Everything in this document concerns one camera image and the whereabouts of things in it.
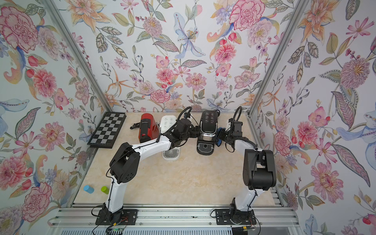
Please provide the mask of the red coffee machine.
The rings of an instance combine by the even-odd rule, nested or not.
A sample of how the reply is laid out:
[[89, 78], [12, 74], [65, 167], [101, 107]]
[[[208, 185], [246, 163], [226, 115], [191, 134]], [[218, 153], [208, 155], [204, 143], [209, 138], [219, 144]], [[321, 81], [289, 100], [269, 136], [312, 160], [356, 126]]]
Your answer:
[[141, 116], [139, 141], [145, 143], [159, 136], [159, 126], [152, 114], [144, 113]]

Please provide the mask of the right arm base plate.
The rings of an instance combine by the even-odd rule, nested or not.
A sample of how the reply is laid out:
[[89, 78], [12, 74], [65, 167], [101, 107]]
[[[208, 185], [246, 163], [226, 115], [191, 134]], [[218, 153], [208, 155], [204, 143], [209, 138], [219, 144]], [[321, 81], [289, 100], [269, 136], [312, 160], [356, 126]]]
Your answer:
[[253, 210], [230, 212], [229, 209], [214, 210], [214, 218], [217, 225], [257, 225]]

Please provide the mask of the black coffee machine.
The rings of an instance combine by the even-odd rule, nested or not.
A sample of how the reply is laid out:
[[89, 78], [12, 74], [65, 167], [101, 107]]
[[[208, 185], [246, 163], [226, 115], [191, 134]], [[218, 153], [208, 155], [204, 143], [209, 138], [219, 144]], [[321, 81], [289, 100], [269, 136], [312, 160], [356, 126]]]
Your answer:
[[212, 155], [218, 129], [218, 112], [204, 111], [201, 115], [199, 128], [200, 135], [197, 139], [196, 150], [204, 156]]

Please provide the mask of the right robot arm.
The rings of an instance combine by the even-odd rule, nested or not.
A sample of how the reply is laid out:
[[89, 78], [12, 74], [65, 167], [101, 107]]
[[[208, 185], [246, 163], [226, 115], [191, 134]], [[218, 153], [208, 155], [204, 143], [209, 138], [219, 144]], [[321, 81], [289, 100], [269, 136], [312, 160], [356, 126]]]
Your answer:
[[227, 127], [217, 131], [217, 139], [225, 146], [244, 155], [242, 178], [245, 189], [233, 198], [228, 209], [216, 209], [214, 218], [217, 225], [256, 225], [253, 205], [257, 198], [276, 186], [277, 176], [274, 154], [264, 150], [244, 137], [240, 121], [242, 107], [238, 107], [229, 119]]

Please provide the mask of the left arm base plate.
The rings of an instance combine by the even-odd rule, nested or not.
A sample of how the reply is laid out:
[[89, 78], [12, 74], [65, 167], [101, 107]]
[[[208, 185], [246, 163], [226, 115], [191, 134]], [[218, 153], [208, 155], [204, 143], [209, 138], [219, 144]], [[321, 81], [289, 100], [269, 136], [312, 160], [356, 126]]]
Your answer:
[[119, 210], [111, 213], [105, 209], [100, 210], [99, 216], [95, 222], [96, 225], [117, 226], [117, 225], [135, 225], [138, 210]]

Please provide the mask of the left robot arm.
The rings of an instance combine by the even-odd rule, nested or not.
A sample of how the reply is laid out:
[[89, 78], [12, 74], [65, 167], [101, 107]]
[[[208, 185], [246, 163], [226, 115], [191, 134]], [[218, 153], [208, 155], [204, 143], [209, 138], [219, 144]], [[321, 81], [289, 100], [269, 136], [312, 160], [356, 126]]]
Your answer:
[[197, 138], [198, 126], [190, 120], [192, 107], [185, 108], [178, 116], [175, 124], [166, 132], [148, 142], [139, 145], [123, 143], [110, 162], [107, 173], [112, 180], [108, 199], [103, 204], [99, 217], [101, 220], [117, 223], [123, 217], [123, 198], [128, 182], [137, 174], [139, 163], [160, 152], [181, 147], [189, 138]]

